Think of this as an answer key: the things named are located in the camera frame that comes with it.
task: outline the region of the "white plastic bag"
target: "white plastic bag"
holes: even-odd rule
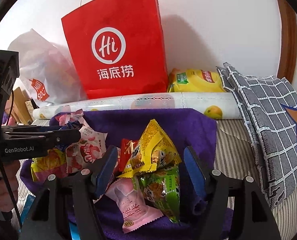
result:
[[[74,65],[33,29],[8,50],[19,52],[19,78],[39,107],[87,99]]]

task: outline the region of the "green snack bag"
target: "green snack bag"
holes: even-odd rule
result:
[[[154,204],[173,223],[179,222],[178,166],[159,169],[138,176],[138,185],[144,198]]]

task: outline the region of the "strawberry snack package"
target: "strawberry snack package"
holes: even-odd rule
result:
[[[107,133],[94,131],[83,118],[79,120],[84,126],[80,129],[81,139],[66,149],[67,173],[82,170],[88,163],[93,163],[106,152]]]

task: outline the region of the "rolled wallpaper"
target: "rolled wallpaper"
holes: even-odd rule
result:
[[[214,119],[242,119],[232,93],[175,92],[99,98],[35,109],[36,119],[50,119],[60,112],[117,109],[192,108]]]

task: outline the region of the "candy wrapper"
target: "candy wrapper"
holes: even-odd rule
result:
[[[179,174],[178,166],[146,173],[138,178],[144,198],[153,203],[173,223],[179,222]]]
[[[95,132],[87,125],[84,125],[80,132],[79,142],[71,144],[66,149],[67,173],[80,171],[87,163],[93,163],[106,152],[107,133]]]
[[[122,139],[121,141],[121,160],[119,164],[119,171],[122,172],[125,169],[127,161],[130,159],[134,148],[137,146],[138,141],[131,141]]]
[[[155,119],[145,128],[120,178],[156,171],[167,165],[177,165],[181,158],[168,135]]]
[[[64,178],[67,176],[66,166],[65,153],[56,148],[48,150],[47,156],[32,159],[33,181],[44,182],[50,174],[55,174],[58,178]]]
[[[106,191],[106,196],[117,203],[123,214],[123,232],[128,233],[163,216],[163,213],[147,206],[139,187],[133,186],[132,179],[122,178]]]
[[[66,124],[62,126],[60,130],[69,130],[69,129],[81,129],[83,124],[81,124],[79,121],[68,121]],[[67,147],[69,147],[70,144],[60,144],[56,145],[55,147],[59,149],[61,152],[64,152]]]
[[[76,112],[63,114],[56,117],[56,120],[58,121],[59,125],[65,125],[70,122],[78,121],[81,117],[83,117],[83,109],[79,109]]]

